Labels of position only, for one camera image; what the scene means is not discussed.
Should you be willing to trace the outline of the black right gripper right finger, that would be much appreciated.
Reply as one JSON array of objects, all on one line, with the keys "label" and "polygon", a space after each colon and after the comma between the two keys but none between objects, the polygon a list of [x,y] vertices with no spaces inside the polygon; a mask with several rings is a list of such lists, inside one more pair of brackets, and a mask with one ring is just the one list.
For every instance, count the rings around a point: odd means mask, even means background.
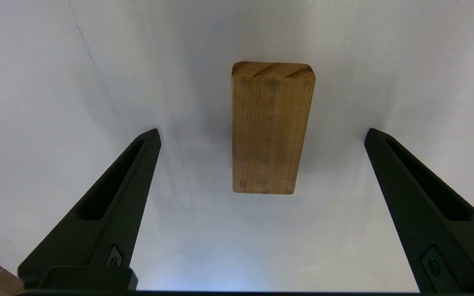
[{"label": "black right gripper right finger", "polygon": [[395,138],[365,150],[422,294],[474,294],[474,207]]}]

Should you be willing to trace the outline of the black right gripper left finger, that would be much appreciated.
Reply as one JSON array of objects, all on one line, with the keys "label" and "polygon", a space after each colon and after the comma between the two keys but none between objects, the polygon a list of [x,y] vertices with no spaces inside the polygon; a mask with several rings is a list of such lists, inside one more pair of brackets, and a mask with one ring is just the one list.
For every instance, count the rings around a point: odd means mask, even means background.
[{"label": "black right gripper left finger", "polygon": [[130,268],[160,152],[142,133],[21,262],[25,291],[133,291]]}]

